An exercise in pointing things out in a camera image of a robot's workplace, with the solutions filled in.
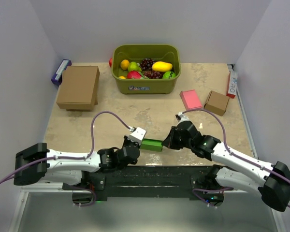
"purple box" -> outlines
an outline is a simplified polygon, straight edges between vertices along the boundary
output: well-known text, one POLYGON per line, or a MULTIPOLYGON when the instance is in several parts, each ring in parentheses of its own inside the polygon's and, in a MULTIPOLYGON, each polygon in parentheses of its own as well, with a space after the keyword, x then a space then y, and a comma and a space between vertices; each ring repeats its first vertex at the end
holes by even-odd
POLYGON ((68 66, 72 65, 72 62, 69 59, 63 59, 61 64, 59 65, 57 71, 55 72, 55 74, 52 77, 52 82, 57 85, 60 86, 61 82, 62 82, 62 72, 63 70, 66 70, 66 68, 68 66))

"tabletop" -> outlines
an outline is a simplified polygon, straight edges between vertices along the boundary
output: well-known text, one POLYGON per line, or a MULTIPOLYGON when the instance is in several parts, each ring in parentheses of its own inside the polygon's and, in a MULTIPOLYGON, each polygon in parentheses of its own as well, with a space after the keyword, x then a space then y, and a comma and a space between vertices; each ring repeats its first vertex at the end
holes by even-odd
MULTIPOLYGON (((100 79, 98 105, 90 112, 61 110, 54 103, 44 137, 47 147, 65 152, 89 152, 91 149, 90 123, 100 111, 108 110, 120 116, 129 126, 147 131, 146 138, 164 140, 171 126, 176 126, 175 115, 185 111, 179 96, 181 91, 195 89, 204 104, 211 90, 225 94, 229 70, 220 63, 182 63, 182 72, 170 94, 124 95, 119 92, 108 63, 74 63, 79 66, 98 66, 100 79)), ((202 134, 223 139, 217 121, 204 112, 189 112, 187 116, 202 134)), ((237 97, 229 100, 227 111, 218 116, 226 128, 228 145, 252 156, 246 128, 237 97)), ((121 147, 123 136, 130 132, 112 115, 100 115, 94 124, 95 148, 121 147)), ((163 148, 162 152, 141 150, 137 165, 212 165, 194 155, 189 149, 180 151, 163 148)))

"yellow mango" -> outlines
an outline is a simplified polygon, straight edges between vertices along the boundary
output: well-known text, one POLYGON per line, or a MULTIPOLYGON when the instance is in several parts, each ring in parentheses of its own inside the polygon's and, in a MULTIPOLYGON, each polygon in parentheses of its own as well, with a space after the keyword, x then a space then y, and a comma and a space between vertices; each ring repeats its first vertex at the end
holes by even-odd
POLYGON ((167 62, 163 62, 163 61, 157 61, 156 63, 153 64, 153 66, 151 67, 154 71, 157 72, 168 72, 172 70, 173 65, 167 62))

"green apple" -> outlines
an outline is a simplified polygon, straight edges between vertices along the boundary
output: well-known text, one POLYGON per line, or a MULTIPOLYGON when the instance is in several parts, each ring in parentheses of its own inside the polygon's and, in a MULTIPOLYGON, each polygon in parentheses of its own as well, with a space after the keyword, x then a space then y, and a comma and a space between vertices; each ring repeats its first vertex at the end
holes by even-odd
POLYGON ((140 68, 140 66, 136 62, 132 61, 132 62, 130 62, 129 66, 128 66, 128 72, 131 72, 131 71, 141 72, 142 69, 140 68))

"white wall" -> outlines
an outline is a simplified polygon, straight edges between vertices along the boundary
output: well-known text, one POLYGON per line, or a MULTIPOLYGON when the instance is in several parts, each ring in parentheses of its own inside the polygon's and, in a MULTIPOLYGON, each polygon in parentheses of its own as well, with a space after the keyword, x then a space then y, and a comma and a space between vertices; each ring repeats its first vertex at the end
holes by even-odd
POLYGON ((290 168, 290 0, 270 3, 235 66, 259 157, 290 168))
MULTIPOLYGON (((14 170, 16 152, 41 141, 59 65, 28 0, 0 0, 0 179, 14 170)), ((0 186, 0 232, 7 231, 18 200, 12 181, 0 186)))
POLYGON ((169 43, 182 62, 235 63, 270 0, 31 0, 61 58, 106 62, 122 44, 169 43))

